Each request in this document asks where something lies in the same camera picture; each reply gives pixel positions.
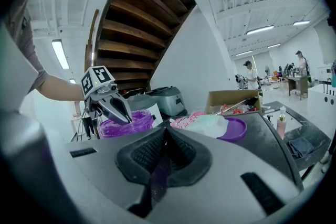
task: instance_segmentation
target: white t-shirt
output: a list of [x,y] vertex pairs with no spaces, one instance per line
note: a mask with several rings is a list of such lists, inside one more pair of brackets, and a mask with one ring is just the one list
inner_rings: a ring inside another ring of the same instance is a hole
[[306,60],[304,57],[299,58],[299,68],[300,68],[301,75],[306,76],[307,75]]
[[[252,68],[251,70],[247,69],[247,78],[248,79],[256,79],[257,76],[258,76],[257,71],[254,68]],[[259,88],[258,81],[257,80],[255,82],[248,81],[247,82],[247,88],[249,90],[258,90],[258,88]]]

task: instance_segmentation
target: wooden staircase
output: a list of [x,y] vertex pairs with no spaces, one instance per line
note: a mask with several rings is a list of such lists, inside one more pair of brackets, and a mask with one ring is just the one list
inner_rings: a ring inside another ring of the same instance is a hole
[[121,92],[145,89],[194,6],[194,0],[111,0],[100,22],[94,65],[106,66]]

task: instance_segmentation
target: gray appliance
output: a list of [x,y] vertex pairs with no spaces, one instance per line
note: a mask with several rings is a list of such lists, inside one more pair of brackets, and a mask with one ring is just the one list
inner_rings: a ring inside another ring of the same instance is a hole
[[168,116],[176,116],[185,110],[181,92],[177,87],[162,87],[147,92],[155,98],[159,110]]

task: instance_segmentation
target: purple container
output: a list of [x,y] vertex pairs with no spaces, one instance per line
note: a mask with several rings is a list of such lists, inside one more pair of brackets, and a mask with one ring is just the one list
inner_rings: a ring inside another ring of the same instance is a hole
[[132,122],[120,125],[114,121],[107,120],[100,125],[102,138],[123,136],[139,133],[153,128],[153,116],[148,110],[138,110],[132,112]]
[[226,133],[221,137],[217,137],[217,139],[228,142],[235,142],[242,139],[246,135],[247,125],[244,121],[234,118],[225,118],[225,119],[229,120]]

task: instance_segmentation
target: black rubber grip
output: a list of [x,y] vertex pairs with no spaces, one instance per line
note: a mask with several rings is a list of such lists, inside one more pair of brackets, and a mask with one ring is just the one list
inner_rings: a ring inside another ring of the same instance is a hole
[[162,127],[123,147],[115,161],[128,181],[149,186],[151,174],[165,152],[171,159],[172,167],[167,187],[196,183],[212,163],[211,153],[204,145],[171,127]]
[[248,188],[252,191],[260,205],[263,207],[267,215],[273,214],[283,207],[283,203],[278,197],[267,187],[261,178],[255,173],[245,173],[240,176]]
[[70,154],[72,155],[73,158],[92,154],[97,152],[94,148],[85,148],[84,150],[78,150],[78,151],[71,151]]

